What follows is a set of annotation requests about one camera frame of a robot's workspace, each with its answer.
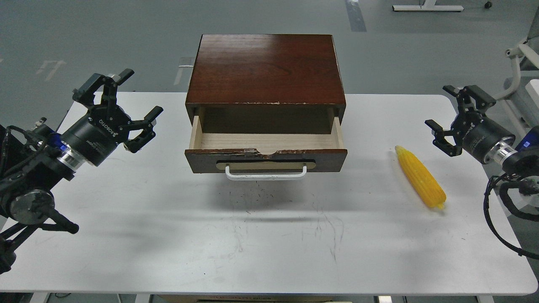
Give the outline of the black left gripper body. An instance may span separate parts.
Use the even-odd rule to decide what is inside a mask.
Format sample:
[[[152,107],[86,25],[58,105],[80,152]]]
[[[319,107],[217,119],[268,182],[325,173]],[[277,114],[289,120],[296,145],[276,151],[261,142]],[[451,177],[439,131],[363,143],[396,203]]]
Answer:
[[[125,142],[128,133],[120,130],[131,117],[116,105],[111,117],[107,116],[107,107],[94,105],[74,125],[61,134],[61,141],[94,166],[99,166],[104,159]]]

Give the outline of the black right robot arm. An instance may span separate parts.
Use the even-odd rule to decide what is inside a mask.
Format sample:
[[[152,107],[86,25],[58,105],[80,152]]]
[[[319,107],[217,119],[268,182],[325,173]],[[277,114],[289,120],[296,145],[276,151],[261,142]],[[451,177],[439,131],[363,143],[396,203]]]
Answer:
[[[443,90],[456,98],[458,113],[450,129],[443,129],[434,120],[425,121],[432,130],[434,146],[449,157],[465,150],[482,165],[499,164],[509,176],[538,175],[538,151],[514,148],[516,136],[487,117],[486,111],[496,104],[495,98],[477,85],[462,89],[445,85]]]

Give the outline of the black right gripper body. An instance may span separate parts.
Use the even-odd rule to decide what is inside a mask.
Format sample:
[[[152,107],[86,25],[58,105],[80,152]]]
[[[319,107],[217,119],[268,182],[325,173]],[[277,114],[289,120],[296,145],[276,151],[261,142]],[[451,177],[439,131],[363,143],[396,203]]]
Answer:
[[[451,124],[451,129],[456,132],[457,145],[483,165],[491,161],[493,156],[489,153],[496,144],[502,141],[513,144],[516,139],[514,134],[488,117],[466,121],[464,116],[459,115]]]

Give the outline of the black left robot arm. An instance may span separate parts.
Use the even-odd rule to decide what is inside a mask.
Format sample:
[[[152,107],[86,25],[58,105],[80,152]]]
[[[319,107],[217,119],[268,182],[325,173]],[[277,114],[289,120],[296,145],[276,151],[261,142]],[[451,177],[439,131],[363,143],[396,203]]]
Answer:
[[[100,165],[119,146],[137,153],[155,137],[156,106],[143,119],[133,120],[117,104],[117,89],[133,75],[95,73],[73,100],[87,112],[64,133],[40,118],[32,129],[1,127],[1,216],[15,224],[1,232],[1,273],[11,270],[16,249],[38,229],[75,234],[79,226],[55,208],[52,188],[71,180],[84,163]]]

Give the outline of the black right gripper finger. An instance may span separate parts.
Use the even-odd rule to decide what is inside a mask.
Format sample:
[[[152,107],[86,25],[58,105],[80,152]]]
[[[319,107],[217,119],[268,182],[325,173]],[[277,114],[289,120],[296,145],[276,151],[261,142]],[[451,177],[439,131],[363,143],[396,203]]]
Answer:
[[[495,98],[477,85],[464,86],[462,89],[445,85],[443,90],[456,98],[456,120],[485,120],[488,118],[486,111],[496,104]]]
[[[455,129],[444,130],[434,120],[425,120],[425,124],[431,129],[434,136],[432,141],[433,145],[438,147],[441,151],[447,154],[449,157],[456,157],[462,154],[462,142],[463,138],[460,131]],[[452,145],[446,137],[452,137],[455,144]]]

